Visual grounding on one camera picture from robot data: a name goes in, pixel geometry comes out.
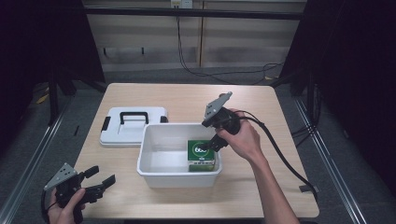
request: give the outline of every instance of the forearm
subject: forearm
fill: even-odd
[[[266,223],[299,223],[282,189],[277,184],[267,159],[259,155],[249,160],[249,163],[256,177]]]

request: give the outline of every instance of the hand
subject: hand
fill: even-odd
[[[235,112],[235,114],[239,117],[245,116],[243,112]],[[258,156],[263,157],[260,136],[257,131],[247,119],[241,119],[240,123],[241,129],[236,135],[232,135],[224,129],[216,129],[216,133],[219,137],[226,140],[240,157],[248,161],[252,161]]]
[[[74,216],[73,210],[78,204],[78,202],[82,199],[85,194],[85,189],[79,189],[73,197],[70,199],[70,202],[66,205],[65,208],[61,208],[59,204],[56,203],[55,196],[56,189],[54,189],[51,193],[50,204],[53,206],[49,209],[49,223],[50,224],[74,224]],[[81,210],[85,208],[85,204],[81,205]]]

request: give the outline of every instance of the metal bar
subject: metal bar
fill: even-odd
[[[53,125],[49,126],[48,129],[46,130],[43,138],[41,139],[40,143],[38,144],[38,147],[35,150],[35,154],[27,164],[14,190],[12,190],[12,192],[8,196],[0,212],[0,223],[2,224],[11,223],[12,219],[14,218],[24,195],[29,189],[29,186],[33,180],[33,177],[35,176],[38,166],[40,165],[41,161],[43,160],[50,146],[50,142],[52,141],[53,136],[56,134],[56,132],[59,129],[59,126],[62,123],[64,112],[66,111],[66,108],[70,106],[71,99],[72,97],[69,97],[69,100],[67,104],[64,106],[64,109],[62,110],[59,117],[54,121]]]
[[[42,7],[45,13],[85,13],[92,15],[129,15],[129,16],[172,16],[172,17],[210,17],[299,21],[304,13],[214,10],[191,8],[155,8],[155,7]]]
[[[295,103],[297,105],[297,108],[301,116],[303,117],[306,127],[310,127],[312,122],[308,117],[308,115],[306,114],[307,111],[303,101],[301,99],[296,99]],[[358,203],[355,200],[355,197],[353,196],[352,192],[347,186],[347,183],[345,182],[340,171],[338,170],[337,165],[332,159],[332,155],[330,154],[330,151],[327,149],[326,145],[324,144],[323,139],[321,138],[317,129],[315,129],[311,133],[311,137],[317,147],[320,157],[323,159],[323,163],[327,171],[329,172],[330,177],[332,178],[332,182],[334,183],[338,193],[340,194],[340,197],[344,203],[344,206],[346,207],[346,210],[348,211],[349,215],[352,218],[353,223],[366,224],[367,222],[364,218],[364,215]]]

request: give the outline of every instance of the electrical outlet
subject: electrical outlet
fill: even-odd
[[[192,8],[192,0],[181,0],[182,8]]]
[[[171,8],[181,8],[181,0],[171,0]]]

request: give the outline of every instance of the table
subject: table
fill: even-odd
[[[247,161],[230,147],[220,153],[223,170],[212,188],[151,189],[136,171],[139,147],[102,147],[100,131],[111,107],[163,106],[169,122],[202,122],[206,105],[219,94],[232,91],[227,108],[246,110],[264,122],[285,157],[306,177],[274,89],[264,86],[110,84],[98,108],[75,168],[84,171],[99,165],[99,174],[84,180],[84,186],[100,183],[115,174],[117,182],[104,198],[89,204],[84,217],[94,218],[260,218],[259,192]],[[301,193],[303,183],[277,156],[264,131],[262,149],[274,175],[297,217],[316,217],[318,205],[311,193]]]

